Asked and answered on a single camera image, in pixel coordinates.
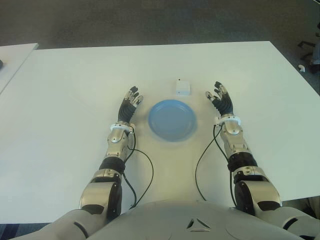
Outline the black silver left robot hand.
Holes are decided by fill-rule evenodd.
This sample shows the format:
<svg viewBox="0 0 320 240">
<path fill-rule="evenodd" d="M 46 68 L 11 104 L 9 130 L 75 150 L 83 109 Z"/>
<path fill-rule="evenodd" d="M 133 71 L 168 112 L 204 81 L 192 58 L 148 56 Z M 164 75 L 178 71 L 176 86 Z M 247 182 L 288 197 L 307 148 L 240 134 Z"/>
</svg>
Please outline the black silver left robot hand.
<svg viewBox="0 0 320 240">
<path fill-rule="evenodd" d="M 124 96 L 118 110 L 118 122 L 130 123 L 137 107 L 142 103 L 144 97 L 138 92 L 138 88 L 133 86 Z"/>
</svg>

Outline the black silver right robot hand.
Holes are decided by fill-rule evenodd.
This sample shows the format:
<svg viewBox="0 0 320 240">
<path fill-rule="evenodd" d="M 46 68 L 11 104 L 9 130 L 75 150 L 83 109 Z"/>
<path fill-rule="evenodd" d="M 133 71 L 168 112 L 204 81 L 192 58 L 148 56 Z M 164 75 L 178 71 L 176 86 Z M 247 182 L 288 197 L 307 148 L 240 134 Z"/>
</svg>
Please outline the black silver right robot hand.
<svg viewBox="0 0 320 240">
<path fill-rule="evenodd" d="M 222 83 L 216 81 L 214 84 L 214 92 L 218 96 L 211 94 L 209 91 L 205 92 L 205 96 L 213 104 L 220 116 L 233 116 L 233 102 L 225 86 Z"/>
</svg>

